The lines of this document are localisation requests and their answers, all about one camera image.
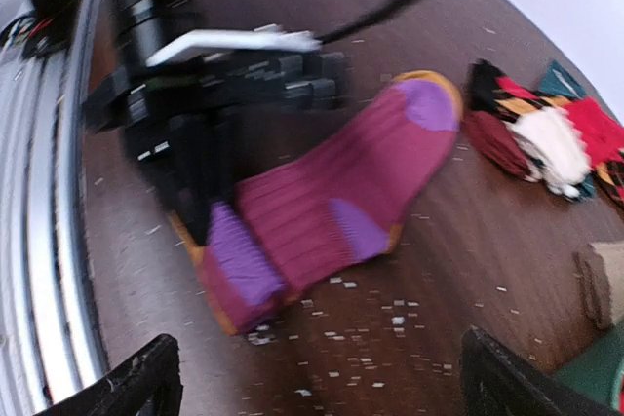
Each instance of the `purple fabric patch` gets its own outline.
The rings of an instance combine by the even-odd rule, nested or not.
[[[388,248],[387,233],[355,205],[343,199],[330,199],[330,207],[358,262]]]
[[[250,306],[264,304],[286,289],[243,221],[219,202],[211,208],[210,243],[223,275]]]
[[[406,96],[406,117],[428,131],[456,131],[452,98],[437,83],[406,80],[394,85]]]

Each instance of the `white cloth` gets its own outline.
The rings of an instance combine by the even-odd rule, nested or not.
[[[545,107],[530,112],[508,127],[520,148],[543,163],[540,172],[551,192],[571,199],[580,195],[573,186],[591,171],[590,158],[561,109]]]

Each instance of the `brown wooden table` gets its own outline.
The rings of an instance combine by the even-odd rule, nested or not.
[[[278,22],[322,32],[380,1],[203,3],[210,27]],[[104,9],[92,85],[115,66],[107,29]],[[555,57],[595,94],[505,0],[423,0],[353,39],[363,42],[335,45],[352,61],[351,106],[305,118],[255,112],[240,174],[314,147],[375,96],[386,74],[432,69],[462,87],[469,64],[484,57],[532,86]],[[386,416],[462,414],[457,360],[470,324],[541,369],[573,359],[598,333],[581,309],[572,253],[588,242],[624,239],[622,214],[602,193],[571,205],[460,148],[463,136],[457,144],[410,205],[395,254],[343,272],[355,289],[319,284],[311,308],[292,306],[265,332],[274,340],[253,346],[221,333],[153,188],[124,160],[117,134],[87,135],[86,222],[111,362],[169,332],[180,344],[183,415]],[[403,334],[394,330],[395,316],[406,318]]]

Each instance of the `bright red cloth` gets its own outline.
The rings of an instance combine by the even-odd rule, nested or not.
[[[587,145],[585,152],[592,160],[592,169],[619,155],[619,149],[624,148],[624,128],[608,117],[593,98],[574,101],[565,110]]]

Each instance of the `folded beige towel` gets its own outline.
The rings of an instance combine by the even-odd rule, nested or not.
[[[624,318],[624,242],[591,243],[576,252],[585,313],[604,330]]]

